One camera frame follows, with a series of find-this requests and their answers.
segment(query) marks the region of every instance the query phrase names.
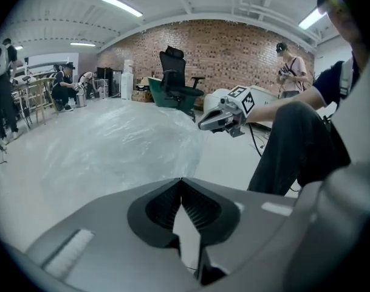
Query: ceiling light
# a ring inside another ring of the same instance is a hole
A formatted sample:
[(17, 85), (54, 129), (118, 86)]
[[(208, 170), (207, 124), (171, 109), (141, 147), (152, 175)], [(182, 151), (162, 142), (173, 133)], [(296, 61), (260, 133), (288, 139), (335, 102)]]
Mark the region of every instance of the ceiling light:
[(81, 43), (81, 42), (71, 42), (71, 46), (95, 46), (95, 44), (91, 43)]
[(128, 5), (126, 5), (125, 3), (122, 3), (122, 2), (121, 2), (121, 1), (119, 1), (119, 0), (102, 0), (102, 1), (107, 2), (107, 3), (110, 3), (110, 4), (113, 4), (113, 5), (115, 5), (116, 7), (119, 7), (119, 8), (121, 8), (121, 9), (123, 9), (123, 10), (126, 10), (127, 12), (129, 12), (129, 13), (131, 13), (131, 14), (135, 15), (136, 17), (141, 17), (141, 16), (143, 16), (143, 14), (142, 14), (142, 13), (140, 13), (139, 11), (135, 10), (134, 8), (132, 8), (132, 7), (128, 6)]
[(305, 17), (298, 26), (302, 29), (308, 29), (311, 25), (317, 22), (320, 18), (322, 18), (324, 14), (320, 14), (318, 9), (315, 9), (312, 13), (310, 13), (307, 17)]

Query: office chair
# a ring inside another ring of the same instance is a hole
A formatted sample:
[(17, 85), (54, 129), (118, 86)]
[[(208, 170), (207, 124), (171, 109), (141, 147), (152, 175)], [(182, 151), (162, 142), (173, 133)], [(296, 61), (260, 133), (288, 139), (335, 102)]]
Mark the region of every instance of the office chair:
[(159, 57), (163, 67), (163, 80), (160, 84), (162, 91), (166, 92), (169, 99), (178, 102), (176, 109), (189, 115), (193, 121), (196, 116), (193, 111), (193, 104), (189, 104), (187, 99), (191, 97), (203, 96), (204, 92), (196, 89), (199, 80), (205, 77), (192, 77), (194, 79), (193, 87), (186, 86), (185, 66), (183, 51), (168, 46), (165, 52), (160, 52)]

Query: person in black clothing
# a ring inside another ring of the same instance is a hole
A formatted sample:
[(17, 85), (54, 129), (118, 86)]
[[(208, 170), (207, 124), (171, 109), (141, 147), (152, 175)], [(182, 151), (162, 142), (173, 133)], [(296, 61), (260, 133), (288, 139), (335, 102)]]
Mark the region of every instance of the person in black clothing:
[(5, 45), (7, 48), (9, 67), (12, 67), (12, 74), (10, 72), (10, 68), (8, 68), (7, 72), (0, 76), (0, 143), (4, 147), (6, 145), (6, 133), (2, 120), (2, 110), (4, 110), (7, 122), (12, 130), (13, 139), (17, 139), (20, 134), (16, 124), (16, 113), (13, 109), (13, 99), (11, 95), (10, 83), (10, 79), (13, 78), (16, 74), (18, 62), (17, 50), (11, 45), (11, 40), (9, 38), (5, 39), (2, 44)]
[(64, 71), (56, 74), (52, 87), (52, 98), (61, 100), (64, 110), (73, 111), (69, 105), (69, 97), (72, 97), (77, 102), (77, 91), (71, 81), (71, 72), (75, 69), (72, 63), (67, 63)]
[[(250, 181), (248, 190), (285, 195), (297, 179), (300, 186), (322, 181), (330, 172), (350, 163), (344, 144), (331, 127), (326, 125), (315, 110), (331, 102), (339, 105), (354, 88), (364, 70), (369, 50), (363, 37), (344, 5), (332, 6), (328, 17), (340, 35), (351, 45), (352, 58), (339, 61), (324, 71), (306, 91), (264, 106), (256, 106), (248, 122), (273, 121), (272, 131), (262, 158)], [(349, 69), (349, 79), (340, 79), (342, 68)]]

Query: black cap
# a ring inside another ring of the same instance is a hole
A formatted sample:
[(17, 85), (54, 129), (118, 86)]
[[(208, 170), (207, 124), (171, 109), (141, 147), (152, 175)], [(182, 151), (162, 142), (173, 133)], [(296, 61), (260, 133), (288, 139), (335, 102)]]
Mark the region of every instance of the black cap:
[(75, 69), (75, 67), (73, 66), (73, 63), (67, 63), (64, 67)]
[(279, 42), (276, 45), (276, 52), (277, 53), (282, 52), (282, 51), (285, 51), (287, 49), (288, 49), (288, 47), (287, 47), (287, 44), (285, 42)]

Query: chair backrest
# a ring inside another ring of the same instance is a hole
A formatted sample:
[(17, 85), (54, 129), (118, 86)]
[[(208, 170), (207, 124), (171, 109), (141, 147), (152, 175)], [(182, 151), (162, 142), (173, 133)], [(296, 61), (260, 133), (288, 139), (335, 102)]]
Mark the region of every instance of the chair backrest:
[(168, 46), (165, 52), (160, 52), (160, 62), (163, 71), (173, 69), (175, 74), (163, 76), (161, 87), (169, 91), (172, 86), (185, 86), (185, 66), (186, 61), (183, 59), (183, 51)]

